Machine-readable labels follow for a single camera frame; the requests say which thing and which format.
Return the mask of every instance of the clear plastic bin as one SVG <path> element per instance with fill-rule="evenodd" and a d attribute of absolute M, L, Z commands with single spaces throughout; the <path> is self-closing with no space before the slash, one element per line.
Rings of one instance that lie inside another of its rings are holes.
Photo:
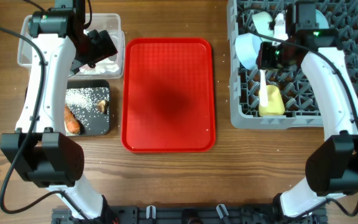
<path fill-rule="evenodd" d="M 29 30 L 27 28 L 29 20 L 32 16 L 27 16 L 24 19 L 21 34 L 31 39 Z M 89 21 L 90 15 L 86 14 L 86 21 Z M 106 58 L 96 64 L 96 68 L 89 68 L 84 65 L 80 68 L 80 72 L 72 76 L 70 79 L 96 79 L 96 78 L 121 78 L 124 68 L 125 55 L 125 35 L 121 30 L 121 19 L 118 14 L 92 14 L 91 26 L 85 31 L 91 30 L 107 30 L 110 34 L 111 40 L 118 49 L 118 53 L 112 57 Z M 32 63 L 32 47 L 24 42 L 19 41 L 19 48 L 17 50 L 17 63 L 29 69 L 31 72 Z"/>

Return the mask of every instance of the transparent container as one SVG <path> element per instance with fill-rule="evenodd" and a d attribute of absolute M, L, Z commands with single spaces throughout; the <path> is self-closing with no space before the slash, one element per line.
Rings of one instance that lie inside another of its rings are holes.
<path fill-rule="evenodd" d="M 24 19 L 21 34 L 31 39 L 28 30 L 28 23 L 32 16 L 27 16 Z M 86 14 L 86 21 L 89 21 L 90 15 Z M 124 70 L 124 57 L 125 57 L 125 35 L 121 30 L 121 19 L 115 13 L 94 13 L 92 14 L 91 26 L 84 32 L 91 30 L 107 30 L 110 38 L 118 53 L 112 57 L 106 58 L 96 64 L 96 68 L 89 68 L 84 65 L 80 68 L 80 72 L 70 77 L 70 79 L 97 79 L 97 78 L 121 78 Z M 19 48 L 17 50 L 17 63 L 29 69 L 31 72 L 32 64 L 32 47 L 24 42 L 22 39 L 19 41 Z"/>

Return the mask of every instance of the red tray rim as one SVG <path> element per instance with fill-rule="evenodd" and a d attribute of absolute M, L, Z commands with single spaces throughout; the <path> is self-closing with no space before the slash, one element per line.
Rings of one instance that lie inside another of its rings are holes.
<path fill-rule="evenodd" d="M 212 91 L 209 94 L 209 103 L 210 103 L 210 109 L 209 109 L 209 120 L 210 120 L 210 124 L 211 124 L 211 141 L 209 142 L 209 144 L 207 144 L 206 147 L 203 148 L 199 148 L 199 149 L 189 149 L 189 148 L 184 148 L 184 149 L 133 149 L 131 148 L 127 141 L 126 141 L 126 128 L 127 128 L 127 107 L 128 107 L 128 94 L 129 94 L 129 90 L 128 90 L 128 83 L 129 83 L 129 68 L 130 68 L 130 64 L 129 64 L 129 59 L 131 57 L 131 48 L 133 46 L 135 46 L 136 44 L 144 44 L 144 43 L 156 43 L 156 42 L 164 42 L 164 43 L 199 43 L 202 44 L 203 46 L 206 47 L 207 50 L 207 58 L 208 58 L 208 68 L 209 68 L 209 75 L 211 76 L 211 78 L 209 79 L 209 89 Z M 167 37 L 167 38 L 163 38 L 163 37 L 157 37 L 157 38 L 146 38 L 146 37 L 140 37 L 140 38 L 136 38 L 131 40 L 126 47 L 126 59 L 125 59 L 125 66 L 124 66 L 124 93 L 123 93 L 123 100 L 122 100 L 122 121 L 121 121 L 121 143 L 122 145 L 130 152 L 134 152 L 134 153 L 156 153 L 156 152 L 161 152 L 161 153 L 181 153 L 181 152 L 185 152 L 185 153 L 189 153 L 189 152 L 206 152 L 208 150 L 210 150 L 216 142 L 216 123 L 215 123 L 215 99 L 214 99 L 214 77 L 213 77 L 213 64 L 212 64 L 212 47 L 211 44 L 207 41 L 204 40 L 202 38 L 197 38 L 197 37 L 180 37 L 180 38 L 176 38 L 176 37 Z"/>

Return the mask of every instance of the red tray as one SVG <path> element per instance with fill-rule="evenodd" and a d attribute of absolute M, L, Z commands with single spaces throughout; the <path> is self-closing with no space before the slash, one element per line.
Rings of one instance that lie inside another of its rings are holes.
<path fill-rule="evenodd" d="M 126 49 L 121 141 L 131 152 L 204 152 L 215 143 L 210 44 L 139 38 Z"/>

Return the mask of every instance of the yellow cup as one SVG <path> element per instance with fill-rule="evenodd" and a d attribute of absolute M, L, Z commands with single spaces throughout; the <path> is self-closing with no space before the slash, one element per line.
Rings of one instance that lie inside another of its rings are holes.
<path fill-rule="evenodd" d="M 266 89 L 268 106 L 259 105 L 259 114 L 261 116 L 283 115 L 285 112 L 285 107 L 280 90 L 275 85 L 267 85 Z"/>

